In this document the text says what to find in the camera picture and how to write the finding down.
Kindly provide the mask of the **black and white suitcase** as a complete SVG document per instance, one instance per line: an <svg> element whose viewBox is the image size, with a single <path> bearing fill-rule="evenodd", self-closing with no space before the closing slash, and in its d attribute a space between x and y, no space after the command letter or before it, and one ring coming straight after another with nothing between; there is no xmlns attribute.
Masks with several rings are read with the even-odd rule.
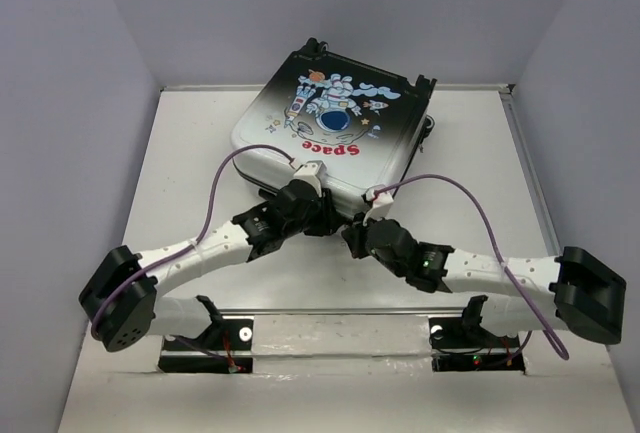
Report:
<svg viewBox="0 0 640 433"><path fill-rule="evenodd" d="M309 38L247 107L231 133L238 174L274 193L302 163L321 161L336 210L365 210L372 187L402 180L435 122L427 108L436 79L415 81L328 50Z"/></svg>

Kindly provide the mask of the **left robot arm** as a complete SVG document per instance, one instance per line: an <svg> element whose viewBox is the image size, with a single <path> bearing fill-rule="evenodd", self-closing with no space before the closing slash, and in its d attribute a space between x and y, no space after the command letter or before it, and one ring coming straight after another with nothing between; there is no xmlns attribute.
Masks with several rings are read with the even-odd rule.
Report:
<svg viewBox="0 0 640 433"><path fill-rule="evenodd" d="M215 345L222 317L211 300L185 303L187 328L170 329L159 320L178 306L169 292L213 271L255 261L278 251L298 234L329 236L339 225L327 188L294 179L272 198L234 216L201 240L156 250L110 250L79 295L92 337L115 353L144 336L178 335L201 348Z"/></svg>

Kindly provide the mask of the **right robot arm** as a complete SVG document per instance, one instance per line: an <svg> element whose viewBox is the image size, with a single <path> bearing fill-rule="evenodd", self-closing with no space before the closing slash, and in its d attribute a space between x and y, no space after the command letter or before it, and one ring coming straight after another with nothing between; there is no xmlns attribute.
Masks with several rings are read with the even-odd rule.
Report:
<svg viewBox="0 0 640 433"><path fill-rule="evenodd" d="M356 222L342 237L353 257L375 259L421 292L470 294L460 321L470 344L546 327L603 345L622 339L626 282L585 249L497 259L420 242L393 219Z"/></svg>

